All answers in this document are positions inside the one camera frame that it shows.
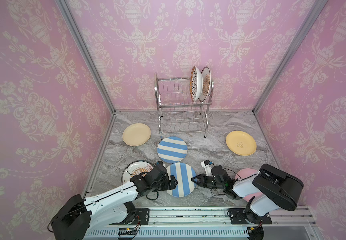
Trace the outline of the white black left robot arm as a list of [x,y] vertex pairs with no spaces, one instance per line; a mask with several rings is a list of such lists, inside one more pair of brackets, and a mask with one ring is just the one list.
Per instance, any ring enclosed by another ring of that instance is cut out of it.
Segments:
[[111,224],[128,224],[136,217],[133,201],[149,193],[174,190],[178,185],[163,162],[150,172],[133,175],[125,184],[100,195],[71,197],[50,220],[48,230],[57,240],[82,240],[91,231]]

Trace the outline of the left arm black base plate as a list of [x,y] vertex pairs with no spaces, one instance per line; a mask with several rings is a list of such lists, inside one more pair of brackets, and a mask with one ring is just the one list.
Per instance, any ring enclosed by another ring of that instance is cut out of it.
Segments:
[[135,209],[122,221],[124,225],[147,225],[149,223],[150,209]]

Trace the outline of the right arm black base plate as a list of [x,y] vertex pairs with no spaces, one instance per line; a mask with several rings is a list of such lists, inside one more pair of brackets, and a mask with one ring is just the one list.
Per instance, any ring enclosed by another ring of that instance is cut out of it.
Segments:
[[269,214],[260,217],[252,211],[246,211],[243,208],[228,209],[227,216],[232,225],[270,225],[272,220]]

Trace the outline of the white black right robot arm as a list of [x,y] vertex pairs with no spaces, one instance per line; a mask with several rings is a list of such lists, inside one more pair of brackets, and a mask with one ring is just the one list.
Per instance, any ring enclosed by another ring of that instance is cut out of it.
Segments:
[[210,161],[202,162],[204,174],[191,178],[199,187],[210,190],[222,190],[222,195],[232,200],[251,197],[240,214],[249,224],[261,224],[269,212],[283,209],[295,211],[304,189],[303,182],[293,175],[268,164],[248,177],[231,178],[222,166],[215,166]]

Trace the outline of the blue white striped plate front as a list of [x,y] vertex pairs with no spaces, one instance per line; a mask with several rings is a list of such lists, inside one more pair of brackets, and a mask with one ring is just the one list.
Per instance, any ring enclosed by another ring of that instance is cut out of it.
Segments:
[[167,167],[168,175],[175,176],[178,184],[174,190],[168,190],[167,193],[176,198],[188,196],[196,187],[192,178],[196,176],[191,166],[185,163],[175,163]]

